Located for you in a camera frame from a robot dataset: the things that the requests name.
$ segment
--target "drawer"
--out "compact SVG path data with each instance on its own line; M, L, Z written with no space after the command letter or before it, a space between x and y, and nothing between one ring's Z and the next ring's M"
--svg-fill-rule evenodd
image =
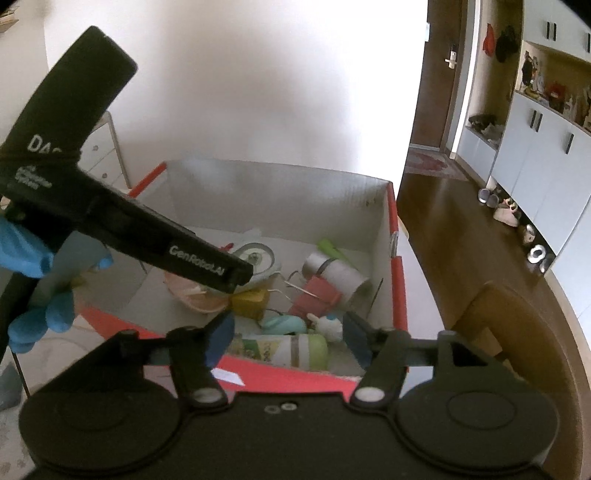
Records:
M82 145L78 166L84 171L89 171L114 148L109 124L104 124L93 131Z
M123 174L119 175L119 177L117 177L117 179L115 179L111 185L125 193L129 191L129 187L127 186L127 182L125 181L125 176Z
M117 156L117 150L111 150L111 152L98 162L89 173L94 178L108 184L112 184L117 180L123 173L121 170L121 164L119 163L119 157Z

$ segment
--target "door handle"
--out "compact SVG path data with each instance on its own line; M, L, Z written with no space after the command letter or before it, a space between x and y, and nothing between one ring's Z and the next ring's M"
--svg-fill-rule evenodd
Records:
M457 46L454 44L452 45L451 51L449 53L449 58L445 59L447 66L450 67L452 70L456 68L457 65Z
M540 125L542 124L542 117L544 116L543 113L540 114L538 117L538 124L535 126L536 133L540 131Z
M570 134L570 138L569 138L569 144L566 147L566 154L568 155L570 152L570 147L573 145L573 140L574 140L574 134Z

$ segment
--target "brown wooden door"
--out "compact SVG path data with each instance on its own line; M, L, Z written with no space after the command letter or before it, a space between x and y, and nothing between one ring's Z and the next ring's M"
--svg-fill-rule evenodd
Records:
M447 114L454 94L460 64L449 68L452 46L460 60L462 0L428 0L429 41L425 42L423 72L418 90L417 110L411 143L437 147L446 130Z

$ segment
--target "black circular disc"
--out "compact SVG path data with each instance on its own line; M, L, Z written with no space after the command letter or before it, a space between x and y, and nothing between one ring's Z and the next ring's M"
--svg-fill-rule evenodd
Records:
M63 469L106 471L135 463L167 443L180 411L152 382L130 390L38 392L23 405L22 438L36 459Z
M501 385L457 371L453 382L431 380L406 393L395 421L428 458L472 472L531 464L558 427L553 405L525 382Z

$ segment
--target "red bag hanging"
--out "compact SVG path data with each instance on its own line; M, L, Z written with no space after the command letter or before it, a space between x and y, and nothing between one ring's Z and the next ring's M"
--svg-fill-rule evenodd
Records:
M482 44L482 49L489 57L495 54L495 31L492 29L491 24L486 26L486 37Z

